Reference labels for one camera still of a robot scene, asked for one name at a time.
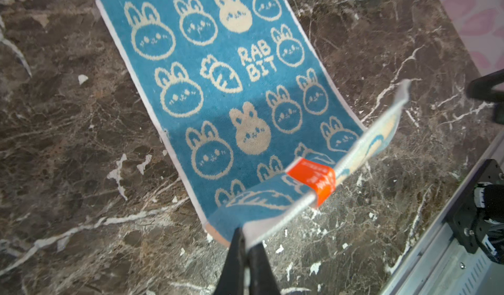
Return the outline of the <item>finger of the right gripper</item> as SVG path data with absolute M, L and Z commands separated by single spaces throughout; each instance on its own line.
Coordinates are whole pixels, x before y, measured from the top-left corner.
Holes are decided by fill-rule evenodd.
M 474 98 L 483 102 L 503 103 L 503 92 L 494 90 L 494 87 L 503 84 L 504 69 L 489 75 L 476 78 L 466 88 L 468 98 Z

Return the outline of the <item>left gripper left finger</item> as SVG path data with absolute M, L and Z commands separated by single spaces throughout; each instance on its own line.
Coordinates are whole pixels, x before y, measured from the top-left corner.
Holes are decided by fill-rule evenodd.
M 245 267 L 247 256 L 245 253 L 245 238 L 241 228 L 237 228 L 220 275 L 214 295 L 243 295 Z

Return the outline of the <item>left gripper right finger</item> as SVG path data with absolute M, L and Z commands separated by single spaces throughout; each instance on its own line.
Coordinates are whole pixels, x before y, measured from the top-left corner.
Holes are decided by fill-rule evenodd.
M 248 266 L 250 270 L 249 294 L 281 295 L 262 243 L 249 250 Z

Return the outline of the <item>teal patterned towel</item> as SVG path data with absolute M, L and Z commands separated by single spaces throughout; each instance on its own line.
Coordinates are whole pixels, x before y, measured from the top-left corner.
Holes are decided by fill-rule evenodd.
M 251 248 L 320 206 L 392 140 L 366 128 L 287 0 L 96 0 L 205 230 Z

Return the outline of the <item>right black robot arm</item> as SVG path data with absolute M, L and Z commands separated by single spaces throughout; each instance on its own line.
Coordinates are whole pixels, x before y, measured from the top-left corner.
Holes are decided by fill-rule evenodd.
M 495 103 L 492 121 L 503 124 L 503 70 L 471 81 L 469 98 Z M 462 194 L 447 214 L 446 221 L 466 251 L 481 250 L 494 263 L 503 264 L 503 165 L 484 159 L 470 177 Z

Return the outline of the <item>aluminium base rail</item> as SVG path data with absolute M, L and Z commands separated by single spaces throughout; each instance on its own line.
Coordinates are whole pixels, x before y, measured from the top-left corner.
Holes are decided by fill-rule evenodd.
M 499 180 L 503 167 L 500 132 L 462 181 L 433 224 L 400 261 L 381 294 L 502 294 L 503 266 L 478 249 L 467 252 L 448 223 L 449 213 L 470 193 L 472 179 L 487 160 L 495 160 L 487 180 Z

